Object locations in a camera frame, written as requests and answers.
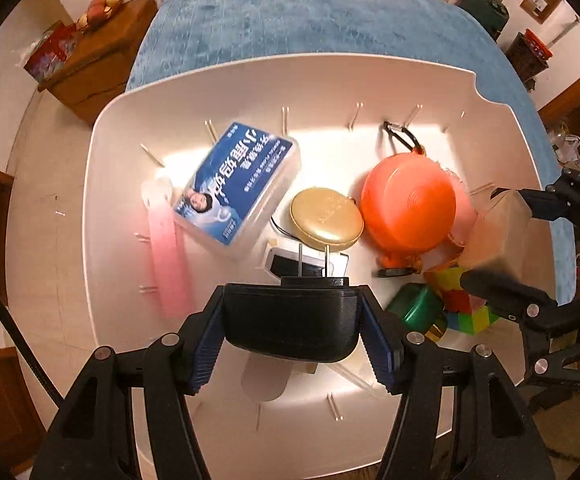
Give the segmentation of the gold round tin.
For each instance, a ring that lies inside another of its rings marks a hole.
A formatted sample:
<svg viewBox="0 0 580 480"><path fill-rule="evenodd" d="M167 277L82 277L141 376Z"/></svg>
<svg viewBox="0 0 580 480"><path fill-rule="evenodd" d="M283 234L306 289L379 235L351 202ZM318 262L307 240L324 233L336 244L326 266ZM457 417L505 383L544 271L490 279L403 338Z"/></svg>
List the gold round tin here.
<svg viewBox="0 0 580 480"><path fill-rule="evenodd" d="M307 188L291 201L293 234L310 248L343 252L360 239L365 223L356 203L331 188Z"/></svg>

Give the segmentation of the pink stick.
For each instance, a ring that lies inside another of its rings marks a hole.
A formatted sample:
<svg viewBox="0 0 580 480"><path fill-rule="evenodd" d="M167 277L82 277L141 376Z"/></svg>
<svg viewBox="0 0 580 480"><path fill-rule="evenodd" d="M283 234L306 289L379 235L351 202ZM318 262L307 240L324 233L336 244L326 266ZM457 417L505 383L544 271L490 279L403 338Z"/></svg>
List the pink stick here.
<svg viewBox="0 0 580 480"><path fill-rule="evenodd" d="M171 194L173 188L168 179L146 180L141 184L161 308L168 318L185 318L193 312L193 300L187 263L178 244Z"/></svg>

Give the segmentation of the green gold perfume bottle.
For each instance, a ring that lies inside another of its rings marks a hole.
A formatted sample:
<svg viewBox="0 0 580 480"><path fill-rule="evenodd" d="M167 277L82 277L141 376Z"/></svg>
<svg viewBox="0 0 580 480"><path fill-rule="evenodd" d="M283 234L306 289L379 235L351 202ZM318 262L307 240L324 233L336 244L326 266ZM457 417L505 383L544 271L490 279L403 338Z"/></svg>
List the green gold perfume bottle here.
<svg viewBox="0 0 580 480"><path fill-rule="evenodd" d="M409 328L438 342L447 330L442 298L427 284L407 283L399 289L386 308Z"/></svg>

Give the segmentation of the fruit pile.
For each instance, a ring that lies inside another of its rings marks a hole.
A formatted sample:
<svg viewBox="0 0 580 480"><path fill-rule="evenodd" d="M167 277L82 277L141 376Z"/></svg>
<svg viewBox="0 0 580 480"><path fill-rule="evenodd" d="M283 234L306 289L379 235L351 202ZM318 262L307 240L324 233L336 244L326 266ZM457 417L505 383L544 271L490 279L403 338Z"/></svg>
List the fruit pile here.
<svg viewBox="0 0 580 480"><path fill-rule="evenodd" d="M75 23L77 32L100 28L124 3L124 0L91 0L88 9Z"/></svg>

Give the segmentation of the white toy camera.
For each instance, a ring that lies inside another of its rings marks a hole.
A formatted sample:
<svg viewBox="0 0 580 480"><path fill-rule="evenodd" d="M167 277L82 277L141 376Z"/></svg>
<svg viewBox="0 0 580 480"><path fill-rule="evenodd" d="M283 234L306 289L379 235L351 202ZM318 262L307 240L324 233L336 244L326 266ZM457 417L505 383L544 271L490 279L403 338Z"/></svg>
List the white toy camera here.
<svg viewBox="0 0 580 480"><path fill-rule="evenodd" d="M288 276L312 276L313 278L337 278L345 276L349 257L345 254L316 252L311 248L299 250L297 246L268 247L264 268L277 278Z"/></svg>

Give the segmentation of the wooden side cabinet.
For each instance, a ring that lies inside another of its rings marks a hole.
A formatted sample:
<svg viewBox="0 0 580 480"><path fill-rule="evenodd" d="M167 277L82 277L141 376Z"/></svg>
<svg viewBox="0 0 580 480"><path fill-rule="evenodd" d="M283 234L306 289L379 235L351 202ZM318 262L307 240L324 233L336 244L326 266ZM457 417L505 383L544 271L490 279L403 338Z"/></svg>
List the wooden side cabinet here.
<svg viewBox="0 0 580 480"><path fill-rule="evenodd" d="M141 42L157 12L156 0L129 0L106 24L80 37L75 51L37 90L49 91L91 126L126 89Z"/></svg>

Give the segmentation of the orange round case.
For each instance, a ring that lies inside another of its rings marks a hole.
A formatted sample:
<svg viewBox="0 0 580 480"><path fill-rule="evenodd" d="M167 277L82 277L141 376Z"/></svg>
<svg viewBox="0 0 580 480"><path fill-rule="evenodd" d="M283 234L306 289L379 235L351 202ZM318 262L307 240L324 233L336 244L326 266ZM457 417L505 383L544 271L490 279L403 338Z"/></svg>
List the orange round case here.
<svg viewBox="0 0 580 480"><path fill-rule="evenodd" d="M405 126L383 122L380 129L407 151L383 158L367 174L359 209L378 248L378 274L422 271L422 256L440 246L456 218L450 176Z"/></svg>

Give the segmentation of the beige rectangular box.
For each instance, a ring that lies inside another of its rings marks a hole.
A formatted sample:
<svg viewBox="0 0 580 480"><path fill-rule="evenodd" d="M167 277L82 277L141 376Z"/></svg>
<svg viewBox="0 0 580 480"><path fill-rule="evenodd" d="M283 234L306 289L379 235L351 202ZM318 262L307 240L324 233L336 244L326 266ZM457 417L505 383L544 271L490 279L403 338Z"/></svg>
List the beige rectangular box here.
<svg viewBox="0 0 580 480"><path fill-rule="evenodd" d="M532 211L518 191L491 200L474 223L457 263L466 270L486 270L520 281Z"/></svg>

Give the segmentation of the black power adapter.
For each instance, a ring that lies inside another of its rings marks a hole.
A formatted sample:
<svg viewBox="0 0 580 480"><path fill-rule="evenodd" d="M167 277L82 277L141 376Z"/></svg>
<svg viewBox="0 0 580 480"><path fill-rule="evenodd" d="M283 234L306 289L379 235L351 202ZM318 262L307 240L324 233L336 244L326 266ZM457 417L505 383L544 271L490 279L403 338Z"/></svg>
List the black power adapter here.
<svg viewBox="0 0 580 480"><path fill-rule="evenodd" d="M275 358L333 363L359 339L359 307L348 277L288 276L224 284L221 322L232 346Z"/></svg>

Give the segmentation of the multicolour puzzle cube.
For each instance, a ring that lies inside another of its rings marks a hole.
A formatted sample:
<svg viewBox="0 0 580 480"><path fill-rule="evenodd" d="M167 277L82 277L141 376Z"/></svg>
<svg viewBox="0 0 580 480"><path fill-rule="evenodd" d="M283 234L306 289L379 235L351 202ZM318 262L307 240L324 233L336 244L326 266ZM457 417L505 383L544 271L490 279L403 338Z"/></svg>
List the multicolour puzzle cube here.
<svg viewBox="0 0 580 480"><path fill-rule="evenodd" d="M476 335L498 321L486 301L469 294L460 285L461 266L449 266L423 274L425 282L441 297L448 327L468 335Z"/></svg>

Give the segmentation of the red tissue box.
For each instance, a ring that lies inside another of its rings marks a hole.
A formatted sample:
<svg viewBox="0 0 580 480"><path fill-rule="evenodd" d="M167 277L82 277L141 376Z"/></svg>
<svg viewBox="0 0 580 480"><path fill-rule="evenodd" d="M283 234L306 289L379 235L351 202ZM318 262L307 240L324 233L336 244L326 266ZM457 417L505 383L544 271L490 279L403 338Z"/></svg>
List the red tissue box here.
<svg viewBox="0 0 580 480"><path fill-rule="evenodd" d="M56 73L73 54L78 42L75 24L52 24L24 55L23 68L37 82Z"/></svg>

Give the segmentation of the pink peach-shaped toy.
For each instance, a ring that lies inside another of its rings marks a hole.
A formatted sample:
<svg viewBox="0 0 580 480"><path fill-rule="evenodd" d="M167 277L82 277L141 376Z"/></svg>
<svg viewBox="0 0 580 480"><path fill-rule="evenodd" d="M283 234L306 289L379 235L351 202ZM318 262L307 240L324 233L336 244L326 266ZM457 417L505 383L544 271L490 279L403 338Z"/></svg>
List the pink peach-shaped toy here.
<svg viewBox="0 0 580 480"><path fill-rule="evenodd" d="M445 170L445 174L450 179L450 184L453 187L456 204L455 218L448 233L448 239L455 246L464 248L473 226L476 224L476 220L478 220L478 214L471 203L468 188L465 186L465 183L461 181L457 174L449 169Z"/></svg>

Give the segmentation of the dark waste bin red lid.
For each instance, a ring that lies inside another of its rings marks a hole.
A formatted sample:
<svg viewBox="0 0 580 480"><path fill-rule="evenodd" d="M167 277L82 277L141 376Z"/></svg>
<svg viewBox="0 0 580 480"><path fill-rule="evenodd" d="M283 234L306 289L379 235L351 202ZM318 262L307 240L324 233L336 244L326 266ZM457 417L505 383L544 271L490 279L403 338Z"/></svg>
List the dark waste bin red lid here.
<svg viewBox="0 0 580 480"><path fill-rule="evenodd" d="M527 28L525 32L518 32L505 51L505 55L520 80L525 84L526 81L547 70L552 51L532 30Z"/></svg>

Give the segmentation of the clear box blue label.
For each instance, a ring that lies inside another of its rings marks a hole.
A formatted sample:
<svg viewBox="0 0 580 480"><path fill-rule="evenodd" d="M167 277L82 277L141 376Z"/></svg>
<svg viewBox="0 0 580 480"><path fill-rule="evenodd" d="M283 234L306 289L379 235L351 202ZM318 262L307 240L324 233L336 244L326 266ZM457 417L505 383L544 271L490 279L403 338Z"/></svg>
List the clear box blue label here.
<svg viewBox="0 0 580 480"><path fill-rule="evenodd" d="M175 200L174 218L210 252L243 258L301 166L294 139L232 122Z"/></svg>

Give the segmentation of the white bottle-shaped plastic piece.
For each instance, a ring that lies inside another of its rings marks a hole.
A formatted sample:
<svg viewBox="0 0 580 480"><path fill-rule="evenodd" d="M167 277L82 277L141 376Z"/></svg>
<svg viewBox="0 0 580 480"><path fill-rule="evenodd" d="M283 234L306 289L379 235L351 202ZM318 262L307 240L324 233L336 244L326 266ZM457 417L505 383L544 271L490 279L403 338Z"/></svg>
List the white bottle-shaped plastic piece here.
<svg viewBox="0 0 580 480"><path fill-rule="evenodd" d="M241 387L253 402L270 402L282 396L293 373L312 375L317 366L315 362L279 359L251 352L241 376Z"/></svg>

